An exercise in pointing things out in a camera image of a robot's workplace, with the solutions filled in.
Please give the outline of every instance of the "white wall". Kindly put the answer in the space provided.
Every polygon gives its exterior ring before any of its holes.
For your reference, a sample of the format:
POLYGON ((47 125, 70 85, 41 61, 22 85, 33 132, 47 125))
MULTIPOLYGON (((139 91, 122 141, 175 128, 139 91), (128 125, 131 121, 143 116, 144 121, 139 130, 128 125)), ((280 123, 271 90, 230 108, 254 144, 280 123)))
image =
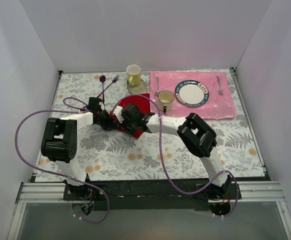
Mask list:
POLYGON ((271 0, 20 0, 58 70, 236 67, 271 0))
POLYGON ((272 1, 237 71, 266 167, 291 214, 291 0, 272 1))
MULTIPOLYGON (((32 170, 18 158, 14 134, 23 117, 51 107, 58 72, 18 0, 0 0, 0 240, 5 239, 21 181, 32 170)), ((26 124, 24 156, 35 163, 45 119, 26 124)))

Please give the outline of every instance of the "beige mug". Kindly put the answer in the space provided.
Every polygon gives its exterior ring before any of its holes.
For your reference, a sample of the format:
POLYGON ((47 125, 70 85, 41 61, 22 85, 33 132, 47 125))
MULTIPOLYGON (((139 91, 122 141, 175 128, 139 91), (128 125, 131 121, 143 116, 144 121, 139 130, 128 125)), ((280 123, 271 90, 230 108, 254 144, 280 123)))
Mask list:
POLYGON ((159 100, 158 101, 159 109, 166 113, 172 109, 175 95, 171 91, 164 90, 159 92, 157 99, 159 100))
POLYGON ((126 68, 127 80, 130 86, 138 86, 141 80, 141 68, 138 65, 130 65, 126 68))

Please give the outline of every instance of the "pink placemat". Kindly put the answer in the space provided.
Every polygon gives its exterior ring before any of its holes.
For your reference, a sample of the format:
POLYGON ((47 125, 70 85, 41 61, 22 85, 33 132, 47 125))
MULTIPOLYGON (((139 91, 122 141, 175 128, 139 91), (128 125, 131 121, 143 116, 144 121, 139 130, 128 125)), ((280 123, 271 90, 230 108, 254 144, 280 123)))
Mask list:
MULTIPOLYGON (((158 102, 155 95, 157 88, 157 77, 159 80, 159 90, 171 91, 174 95, 176 86, 186 80, 195 80, 203 83, 208 91, 209 98, 207 102, 199 107, 189 107, 181 104, 176 96, 173 101, 173 107, 165 113, 168 117, 186 117, 190 113, 196 113, 203 119, 235 119, 236 108, 232 100, 231 92, 228 86, 227 75, 225 72, 199 72, 199 71, 150 71, 150 99, 158 102), (219 95, 219 84, 217 76, 220 77, 223 95, 219 95)), ((150 104, 151 112, 158 113, 153 104, 150 104)))

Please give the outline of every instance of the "floral tablecloth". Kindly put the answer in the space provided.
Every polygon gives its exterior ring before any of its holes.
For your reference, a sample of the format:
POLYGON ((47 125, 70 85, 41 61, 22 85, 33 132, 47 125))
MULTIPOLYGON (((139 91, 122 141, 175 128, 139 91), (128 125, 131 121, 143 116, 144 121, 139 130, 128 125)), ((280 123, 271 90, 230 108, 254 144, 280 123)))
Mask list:
MULTIPOLYGON (((236 110, 235 119, 207 120, 217 134, 218 155, 224 168, 235 177, 264 176, 263 167, 256 150, 240 97, 228 69, 201 69, 202 72, 226 72, 227 81, 236 110)), ((62 74, 53 109, 70 110, 63 104, 63 98, 75 97, 89 101, 102 91, 100 75, 105 75, 105 86, 119 74, 119 81, 105 93, 105 108, 110 111, 118 100, 129 95, 125 72, 69 73, 62 74)), ((141 78, 148 84, 149 71, 142 72, 141 78)), ((78 102, 70 104, 81 107, 78 102)), ((53 113, 52 117, 66 114, 53 113)), ((135 139, 119 131, 103 131, 98 125, 86 127, 78 132, 76 158, 94 181, 165 179, 160 155, 159 134, 143 133, 135 139)), ((207 178, 200 159, 187 150, 178 136, 163 134, 163 154, 166 168, 174 179, 207 178)), ((39 155, 40 168, 61 172, 58 166, 39 155)), ((36 182, 62 181, 63 178, 38 171, 36 182)))

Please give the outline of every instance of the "fork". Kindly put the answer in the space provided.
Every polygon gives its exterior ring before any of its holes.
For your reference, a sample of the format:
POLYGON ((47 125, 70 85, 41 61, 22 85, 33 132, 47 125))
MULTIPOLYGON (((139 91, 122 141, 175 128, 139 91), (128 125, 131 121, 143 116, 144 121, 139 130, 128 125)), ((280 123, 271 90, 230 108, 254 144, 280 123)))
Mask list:
POLYGON ((216 80, 217 80, 217 83, 219 84, 219 90, 218 90, 219 95, 223 95, 224 93, 223 93, 223 91, 221 89, 220 77, 219 76, 216 76, 216 80))

